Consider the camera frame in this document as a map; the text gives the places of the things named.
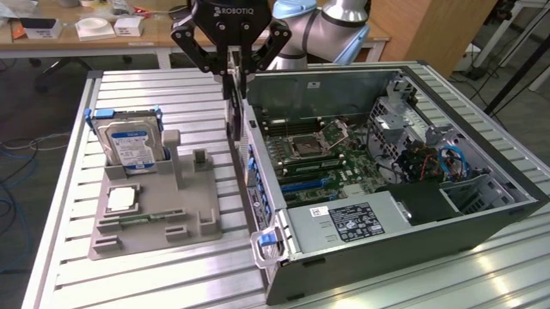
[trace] blue cable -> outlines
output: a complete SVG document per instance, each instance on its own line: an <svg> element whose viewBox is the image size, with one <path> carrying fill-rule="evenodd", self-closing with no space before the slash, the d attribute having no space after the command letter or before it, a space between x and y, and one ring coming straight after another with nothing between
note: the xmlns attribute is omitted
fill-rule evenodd
<svg viewBox="0 0 550 309"><path fill-rule="evenodd" d="M467 165L467 162L466 162L466 157L465 157L465 154L463 154L462 150L460 150L456 146L444 145L444 146L439 149L438 159L439 159L440 168L442 168L443 171L450 175L450 170L448 170L448 168L447 168L447 166L446 166L446 164L444 164L444 158L443 158L443 151L444 151L444 150L451 150L451 151L454 151L454 152L458 154L458 157L459 157L459 159L460 159L460 164L462 164L462 166L463 166L463 169L465 169L465 172L466 172L466 177L467 177L469 174L470 174L470 170L469 170L469 165Z"/></svg>
<svg viewBox="0 0 550 309"><path fill-rule="evenodd" d="M15 208L17 214L19 214L19 220L20 220L20 224L23 225L23 230L25 231L25 235L27 235L25 251L4 268L0 268L0 274L1 274L9 268L12 268L15 265L17 265L20 263L20 260L27 257L27 255L31 251L31 232L28 231L25 214L23 212L23 209L19 207L17 203L13 203L11 200L7 200L4 198L1 198L0 200L7 201L9 203L9 205L13 206L13 208Z"/></svg>
<svg viewBox="0 0 550 309"><path fill-rule="evenodd" d="M35 170L36 170L36 160L35 160L35 158L32 158L29 156L17 156L15 154L11 154L11 153L5 152L1 148L0 148L0 153L4 153L11 158L25 159L25 160L31 160L31 162L32 162L32 167L29 168L27 174L19 180L16 180L13 183L5 184L7 188L11 189L17 184L20 184L31 176L31 174L35 172Z"/></svg>

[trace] blue pcie slot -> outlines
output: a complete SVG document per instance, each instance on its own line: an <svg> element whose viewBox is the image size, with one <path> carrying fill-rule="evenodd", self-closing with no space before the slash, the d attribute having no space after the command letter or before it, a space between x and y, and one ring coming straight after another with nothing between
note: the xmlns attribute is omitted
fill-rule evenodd
<svg viewBox="0 0 550 309"><path fill-rule="evenodd" d="M294 191L300 191L300 190L307 190L307 189L323 188L327 184L327 180L328 178L323 178L320 180L312 180L310 182L303 182L303 183L298 183L294 185L283 185L282 191L283 193L287 193L287 192L294 192Z"/></svg>

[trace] hard drive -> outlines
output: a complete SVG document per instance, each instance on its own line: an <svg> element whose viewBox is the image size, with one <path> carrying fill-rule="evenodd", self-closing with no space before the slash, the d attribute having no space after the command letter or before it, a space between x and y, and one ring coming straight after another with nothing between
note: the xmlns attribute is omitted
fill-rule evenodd
<svg viewBox="0 0 550 309"><path fill-rule="evenodd" d="M100 109L91 116L85 110L85 121L97 136L109 165L123 165L127 174L156 171L155 163L167 159L160 132L161 112L121 112Z"/></svg>

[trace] floor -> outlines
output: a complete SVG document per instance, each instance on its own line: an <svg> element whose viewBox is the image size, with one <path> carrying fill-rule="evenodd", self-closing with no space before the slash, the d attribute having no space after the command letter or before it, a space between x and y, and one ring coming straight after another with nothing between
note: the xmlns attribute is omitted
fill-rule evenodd
<svg viewBox="0 0 550 309"><path fill-rule="evenodd" d="M483 46L494 30L495 25L485 26L481 29L474 41L478 46ZM495 53L499 52L505 43L517 34L513 30L509 30L494 50ZM481 91L487 101L494 98L537 46L537 42L529 41L509 66L498 70L499 77L487 81ZM39 94L32 90L32 79L53 61L53 59L43 59L43 67L33 68L25 59L20 59L9 69L0 72L0 141L13 138L37 138L71 130L87 73L77 65L69 65L56 73L55 80L49 81L49 92ZM157 68L156 58L147 55L133 56L131 64L125 64L121 57L117 56L87 58L85 61L96 70L147 70ZM11 65L13 60L7 59L4 62ZM550 53L541 59L511 94L526 85L526 81L535 78L549 65ZM456 80L466 80L460 74L454 74L452 77ZM478 88L485 80L486 78L478 81L469 80L469 83ZM454 85L466 96L470 97L474 94L474 89L466 82L454 82ZM547 124L547 119L550 119L550 109L547 108L550 103L549 88L550 82L545 83L538 93L525 90L509 107L498 114L511 135L547 164L550 163L550 141L546 137L550 128ZM474 102L481 107L483 106L479 97L474 99ZM67 137L47 140L40 144L40 147L63 145L67 140ZM13 151L12 153L19 156L32 155L29 149ZM17 204L25 213L31 234L31 249L29 254L20 259L20 263L0 274L0 308L19 308L23 301L63 157L64 149L40 151L36 156L37 167L35 172L28 179L11 189ZM12 173L24 161L0 155L0 180ZM7 226L9 219L9 216L0 216L0 231ZM16 221L8 232L0 236L0 270L25 251L25 244L23 225Z"/></svg>

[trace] table leg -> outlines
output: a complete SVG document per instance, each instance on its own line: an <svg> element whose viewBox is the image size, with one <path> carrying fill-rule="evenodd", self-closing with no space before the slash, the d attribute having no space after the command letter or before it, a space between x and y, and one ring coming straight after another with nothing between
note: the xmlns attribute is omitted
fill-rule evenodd
<svg viewBox="0 0 550 309"><path fill-rule="evenodd" d="M529 25L525 27L525 31L522 32L522 35L518 37L518 39L514 42L514 45L507 50L506 55L502 58L501 63L498 63L499 66L505 67L507 65L507 63L510 62L510 59L514 57L515 52L522 47L522 45L526 41L525 38L529 37L530 34L534 31L534 28L535 28L534 25L539 22L541 18L543 18L543 16L546 15L549 10L550 10L550 8L546 8L546 9L541 10L541 12L537 14L537 17L531 20Z"/></svg>
<svg viewBox="0 0 550 309"><path fill-rule="evenodd" d="M495 33L493 34L491 39L490 39L489 42L487 42L487 45L483 47L483 50L481 51L478 57L475 58L475 61L474 61L474 67L475 67L475 68L479 68L479 67L482 66L483 61L485 61L485 59L486 59L487 56L489 56L489 53L490 53L491 50L494 49L498 41L501 40L501 38L502 38L502 36L503 36L503 34L505 34L506 30L507 30L507 27L509 27L510 24L513 23L513 21L514 21L515 17L518 16L518 13L519 13L519 11L522 10L522 8L523 8L523 5L522 5L519 2L517 2L517 3L514 4L514 8L513 8L513 10L511 10L513 16L511 16L510 20L502 22L502 24L501 24L501 26L498 27Z"/></svg>
<svg viewBox="0 0 550 309"><path fill-rule="evenodd" d="M382 52L384 51L386 41L379 41L374 43L374 47L368 51L368 56L366 62L380 61Z"/></svg>
<svg viewBox="0 0 550 309"><path fill-rule="evenodd" d="M172 65L169 63L169 47L168 48L156 48L156 59L157 59L157 68L161 70L171 69Z"/></svg>
<svg viewBox="0 0 550 309"><path fill-rule="evenodd" d="M530 85L530 90L537 91L542 85L542 83L549 79L550 77L550 66L546 68L546 70L542 72L542 74L537 77L534 82Z"/></svg>

